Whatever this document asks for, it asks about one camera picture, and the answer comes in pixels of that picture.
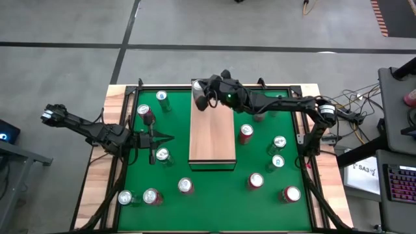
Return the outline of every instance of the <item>green soda can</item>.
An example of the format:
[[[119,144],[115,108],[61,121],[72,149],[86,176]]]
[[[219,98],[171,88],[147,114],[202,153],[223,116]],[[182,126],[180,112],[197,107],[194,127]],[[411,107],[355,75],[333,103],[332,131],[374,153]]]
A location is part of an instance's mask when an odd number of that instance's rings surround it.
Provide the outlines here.
[[[284,136],[277,136],[272,143],[267,146],[267,153],[270,156],[278,154],[286,146],[286,138]]]
[[[285,164],[285,159],[281,155],[273,156],[272,160],[266,164],[266,172],[272,173]]]
[[[123,190],[118,194],[118,203],[125,206],[137,206],[140,204],[140,198],[129,190]]]
[[[168,99],[168,94],[165,91],[158,91],[156,93],[156,98],[157,101],[159,101],[159,104],[161,105],[163,112],[169,112],[172,110],[172,107],[170,106],[170,102]]]
[[[174,158],[170,155],[168,149],[160,148],[156,152],[156,158],[163,166],[172,166],[175,161]]]

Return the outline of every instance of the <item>can lid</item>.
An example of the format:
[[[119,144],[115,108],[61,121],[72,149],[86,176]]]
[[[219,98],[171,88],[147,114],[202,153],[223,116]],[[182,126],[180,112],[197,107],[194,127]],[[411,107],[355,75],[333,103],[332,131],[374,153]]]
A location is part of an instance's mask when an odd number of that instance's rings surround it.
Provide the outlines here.
[[[143,201],[147,204],[152,204],[156,201],[157,191],[154,188],[149,188],[143,193]]]
[[[138,114],[145,114],[150,110],[150,107],[146,104],[141,104],[137,107]]]
[[[277,136],[274,138],[273,143],[279,148],[283,148],[286,145],[286,138],[284,136]]]
[[[299,188],[296,188],[295,186],[290,186],[287,189],[286,196],[288,197],[288,199],[290,199],[294,202],[299,200],[300,199],[300,190],[299,190]]]
[[[192,84],[192,88],[194,88],[194,89],[196,89],[196,90],[202,90],[202,87],[201,87],[201,85],[200,85],[200,82],[199,81],[201,81],[201,80],[196,80],[196,81],[194,81],[193,82],[193,84]]]
[[[169,157],[169,151],[166,148],[160,148],[156,152],[157,160],[166,160]]]
[[[250,183],[255,187],[260,187],[261,185],[263,185],[263,182],[263,176],[259,173],[253,173],[250,176]]]
[[[190,188],[192,188],[192,181],[185,177],[179,180],[179,183],[177,184],[178,188],[182,192],[188,192]]]
[[[156,98],[158,99],[158,100],[164,100],[164,99],[166,99],[166,97],[168,96],[168,94],[165,92],[165,91],[163,91],[163,90],[161,90],[161,91],[158,91],[157,93],[156,93]]]
[[[242,126],[241,126],[241,132],[244,134],[244,135],[251,135],[251,134],[253,134],[253,132],[254,132],[254,129],[253,129],[253,127],[250,125],[250,124],[243,124]]]
[[[272,163],[276,167],[282,167],[285,164],[285,159],[281,155],[275,155],[272,158]]]
[[[123,190],[118,194],[118,202],[122,205],[128,205],[133,199],[133,195],[128,190]]]

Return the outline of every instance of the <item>table leg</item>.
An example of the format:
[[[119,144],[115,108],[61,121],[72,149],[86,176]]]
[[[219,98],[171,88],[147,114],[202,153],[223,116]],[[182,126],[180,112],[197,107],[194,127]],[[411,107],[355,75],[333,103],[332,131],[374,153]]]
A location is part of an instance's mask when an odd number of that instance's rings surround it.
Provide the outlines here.
[[[387,135],[381,135],[370,142],[337,157],[338,167],[344,168],[376,154],[376,150],[389,150]]]

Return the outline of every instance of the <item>wooden board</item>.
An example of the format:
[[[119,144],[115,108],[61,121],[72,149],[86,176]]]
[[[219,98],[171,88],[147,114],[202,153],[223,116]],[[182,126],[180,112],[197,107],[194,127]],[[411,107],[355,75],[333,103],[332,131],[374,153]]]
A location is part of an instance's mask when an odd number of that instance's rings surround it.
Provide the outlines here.
[[[200,111],[191,98],[189,160],[235,160],[233,110],[218,103]]]
[[[291,86],[299,85],[302,87],[303,96],[318,96],[319,89],[317,84],[268,84],[268,86]],[[110,85],[107,91],[107,97],[105,99],[105,112],[104,120],[106,123],[115,123],[117,124],[120,118],[120,113],[122,109],[123,97],[125,87],[128,85]],[[151,85],[151,86],[166,86],[163,84],[160,85]],[[183,84],[173,84],[170,86],[183,86]],[[304,130],[302,125],[300,114],[297,114],[299,129],[300,132]],[[313,122],[308,119],[309,128],[312,129]],[[330,146],[321,146],[322,150],[333,152],[333,147]],[[94,148],[92,151],[91,160],[95,159],[102,155],[102,149]],[[105,161],[98,163],[98,161],[90,166],[86,175],[86,183],[83,188],[83,194],[81,197],[81,203],[77,213],[77,220],[75,223],[75,228],[80,228],[83,224],[88,221],[88,219],[94,214],[94,212],[99,207],[102,202],[105,189],[107,188],[107,181],[109,178],[110,172],[110,158],[105,157],[103,160],[108,160],[105,164]],[[321,153],[317,157],[318,172],[320,176],[320,181],[322,184],[323,194],[325,199],[328,201],[329,205],[339,216],[339,218],[348,226],[353,227],[352,219],[350,216],[350,211],[348,208],[348,203],[345,197],[344,186],[341,180],[341,175],[339,174],[337,159],[328,153]],[[313,177],[312,171],[308,170],[309,175]],[[114,209],[113,200],[110,207],[111,210]],[[315,216],[317,218],[318,227],[322,227],[322,220],[320,217],[319,204],[315,198],[313,198],[313,206],[315,210]],[[112,212],[109,213],[108,220],[112,221]]]

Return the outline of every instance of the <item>red soda can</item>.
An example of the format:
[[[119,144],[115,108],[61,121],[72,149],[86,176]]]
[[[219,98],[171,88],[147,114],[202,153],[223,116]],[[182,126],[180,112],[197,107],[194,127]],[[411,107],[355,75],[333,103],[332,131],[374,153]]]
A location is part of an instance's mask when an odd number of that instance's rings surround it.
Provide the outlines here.
[[[177,187],[183,194],[192,194],[194,192],[194,183],[187,177],[179,180]]]
[[[406,94],[403,97],[403,101],[409,107],[416,107],[416,89],[411,91],[409,94]]]
[[[151,114],[151,118],[155,121],[155,115],[152,113],[150,107],[146,104],[141,104],[137,107],[137,114],[143,119],[145,114]]]
[[[300,199],[300,190],[295,186],[288,186],[279,193],[279,199],[283,203],[294,203]]]
[[[248,144],[252,138],[254,129],[250,124],[243,124],[240,128],[240,144]]]
[[[143,193],[143,201],[148,205],[160,205],[163,202],[163,196],[158,190],[149,188]]]
[[[266,118],[266,112],[253,115],[253,120],[256,122],[262,122],[265,118]]]
[[[263,186],[263,183],[265,180],[263,179],[263,176],[260,173],[252,173],[248,177],[248,189],[249,190],[255,190]]]

